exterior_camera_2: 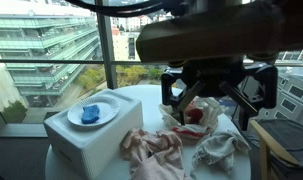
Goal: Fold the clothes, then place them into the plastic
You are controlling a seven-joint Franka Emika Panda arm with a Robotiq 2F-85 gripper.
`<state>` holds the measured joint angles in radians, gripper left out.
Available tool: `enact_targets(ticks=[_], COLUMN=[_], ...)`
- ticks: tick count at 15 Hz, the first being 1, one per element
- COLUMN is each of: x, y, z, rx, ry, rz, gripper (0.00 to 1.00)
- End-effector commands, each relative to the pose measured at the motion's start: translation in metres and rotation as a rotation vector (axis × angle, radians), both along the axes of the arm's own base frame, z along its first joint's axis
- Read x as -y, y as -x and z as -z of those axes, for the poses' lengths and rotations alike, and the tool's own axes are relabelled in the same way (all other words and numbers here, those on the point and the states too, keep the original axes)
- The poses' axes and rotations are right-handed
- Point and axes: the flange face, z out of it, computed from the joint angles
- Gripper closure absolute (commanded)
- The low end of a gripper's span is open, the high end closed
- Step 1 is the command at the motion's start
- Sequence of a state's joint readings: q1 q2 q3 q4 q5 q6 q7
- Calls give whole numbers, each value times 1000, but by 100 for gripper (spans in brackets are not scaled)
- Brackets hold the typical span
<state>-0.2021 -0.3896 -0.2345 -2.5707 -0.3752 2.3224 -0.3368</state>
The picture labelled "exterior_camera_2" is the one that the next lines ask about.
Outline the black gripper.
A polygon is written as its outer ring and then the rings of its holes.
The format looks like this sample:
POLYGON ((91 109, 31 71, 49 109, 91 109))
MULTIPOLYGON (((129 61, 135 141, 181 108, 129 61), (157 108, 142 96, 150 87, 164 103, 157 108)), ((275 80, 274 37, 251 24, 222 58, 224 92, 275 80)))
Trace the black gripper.
POLYGON ((277 104, 277 68, 269 62, 255 62, 245 66, 241 58, 219 58, 218 62, 189 61, 181 72, 167 69, 161 75, 162 104, 171 105, 182 113, 196 97, 230 96, 240 107, 240 127, 246 130, 250 117, 262 108, 272 109, 277 104), (246 78, 258 82, 254 95, 238 88, 246 78))

